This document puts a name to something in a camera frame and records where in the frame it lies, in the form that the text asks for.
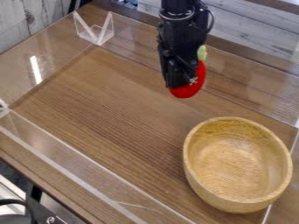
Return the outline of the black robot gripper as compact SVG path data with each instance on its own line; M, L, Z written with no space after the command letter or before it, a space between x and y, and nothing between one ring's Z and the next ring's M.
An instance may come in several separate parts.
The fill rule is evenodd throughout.
M180 14L160 12L157 25L157 52L164 82L168 88L188 86L197 81L197 50L209 33L209 13L185 11Z

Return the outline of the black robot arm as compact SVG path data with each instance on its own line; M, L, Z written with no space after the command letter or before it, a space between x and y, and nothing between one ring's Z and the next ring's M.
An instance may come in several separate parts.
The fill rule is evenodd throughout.
M205 44L214 17L201 0L161 0L157 52L165 86L170 89L197 82L197 51Z

